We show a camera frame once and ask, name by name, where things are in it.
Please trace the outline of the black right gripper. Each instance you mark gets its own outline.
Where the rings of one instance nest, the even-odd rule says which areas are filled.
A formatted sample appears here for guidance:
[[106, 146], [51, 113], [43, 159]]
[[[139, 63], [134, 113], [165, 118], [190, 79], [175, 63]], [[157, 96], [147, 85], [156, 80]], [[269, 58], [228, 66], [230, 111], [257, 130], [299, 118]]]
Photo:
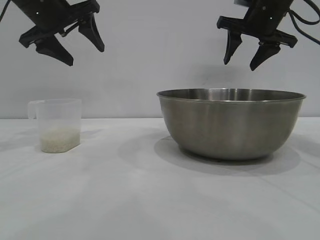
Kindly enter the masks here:
[[265, 42], [259, 45], [250, 62], [249, 66], [252, 71], [267, 59], [278, 54], [279, 44], [293, 48], [298, 42], [297, 38], [277, 29], [292, 3], [291, 0], [252, 0], [243, 19], [220, 16], [217, 27], [228, 30], [223, 63], [227, 65], [242, 44], [241, 34]]

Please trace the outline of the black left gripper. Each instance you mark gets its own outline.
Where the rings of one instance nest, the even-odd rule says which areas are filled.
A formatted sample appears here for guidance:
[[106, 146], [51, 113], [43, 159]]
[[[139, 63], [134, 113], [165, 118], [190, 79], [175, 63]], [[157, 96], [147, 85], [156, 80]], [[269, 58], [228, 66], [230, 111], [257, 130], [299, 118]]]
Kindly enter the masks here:
[[62, 37], [78, 27], [98, 51], [105, 51], [105, 44], [99, 34], [95, 13], [100, 5], [95, 0], [85, 0], [73, 5], [66, 0], [14, 0], [13, 3], [34, 23], [34, 27], [22, 34], [19, 42], [24, 47], [35, 43], [36, 52], [73, 66], [74, 58], [61, 45], [55, 34]]

